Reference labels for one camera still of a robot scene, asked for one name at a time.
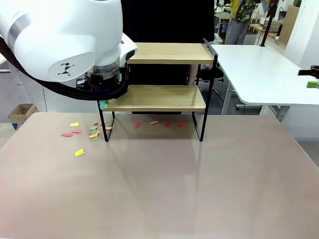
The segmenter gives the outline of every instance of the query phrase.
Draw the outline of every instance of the green block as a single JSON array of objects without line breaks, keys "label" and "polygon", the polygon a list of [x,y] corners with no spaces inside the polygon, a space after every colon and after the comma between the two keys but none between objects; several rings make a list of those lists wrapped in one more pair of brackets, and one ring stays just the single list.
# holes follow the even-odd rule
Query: green block
[{"label": "green block", "polygon": [[308,81],[307,88],[317,88],[319,81]]}]

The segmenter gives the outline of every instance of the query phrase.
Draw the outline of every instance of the white plastic bag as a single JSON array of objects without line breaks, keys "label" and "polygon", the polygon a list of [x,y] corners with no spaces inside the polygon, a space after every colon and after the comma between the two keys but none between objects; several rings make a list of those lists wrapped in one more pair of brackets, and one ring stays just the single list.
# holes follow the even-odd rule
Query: white plastic bag
[{"label": "white plastic bag", "polygon": [[[223,39],[220,38],[220,36],[215,33],[215,40],[213,41],[210,41],[209,44],[212,44],[212,45],[221,45],[223,44]],[[213,67],[213,65],[209,65],[209,64],[203,64],[200,66],[200,69],[201,70],[210,70],[211,68]]]}]

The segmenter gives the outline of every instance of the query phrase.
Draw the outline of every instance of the black cloth backdrop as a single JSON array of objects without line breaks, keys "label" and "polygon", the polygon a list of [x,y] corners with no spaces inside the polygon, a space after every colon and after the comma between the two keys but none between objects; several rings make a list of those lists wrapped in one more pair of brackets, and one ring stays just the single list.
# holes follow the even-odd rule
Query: black cloth backdrop
[{"label": "black cloth backdrop", "polygon": [[[134,42],[214,40],[214,0],[121,0],[123,32]],[[188,66],[132,65],[132,84],[186,85]]]}]

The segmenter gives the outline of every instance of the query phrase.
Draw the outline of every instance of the black logo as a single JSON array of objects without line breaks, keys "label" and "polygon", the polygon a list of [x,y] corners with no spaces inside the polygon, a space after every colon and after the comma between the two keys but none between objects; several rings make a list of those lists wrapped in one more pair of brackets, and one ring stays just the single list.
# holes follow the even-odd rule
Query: black logo
[{"label": "black logo", "polygon": [[61,66],[65,66],[65,69],[64,69],[64,72],[63,73],[59,73],[58,76],[59,75],[65,75],[65,74],[68,74],[68,76],[71,76],[70,73],[67,70],[70,69],[71,67],[75,66],[75,65],[71,66],[71,64],[67,62],[67,63],[62,64]]}]

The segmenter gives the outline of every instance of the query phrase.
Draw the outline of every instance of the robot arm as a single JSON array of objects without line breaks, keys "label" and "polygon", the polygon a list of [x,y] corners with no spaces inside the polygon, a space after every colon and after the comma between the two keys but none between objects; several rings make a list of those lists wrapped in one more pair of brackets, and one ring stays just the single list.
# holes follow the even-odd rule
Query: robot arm
[{"label": "robot arm", "polygon": [[[84,73],[99,82],[114,80],[137,52],[123,34],[120,0],[0,0],[0,6],[0,34],[14,56],[6,46],[1,53],[42,85]],[[106,90],[103,99],[110,99],[107,87],[94,90]]]}]

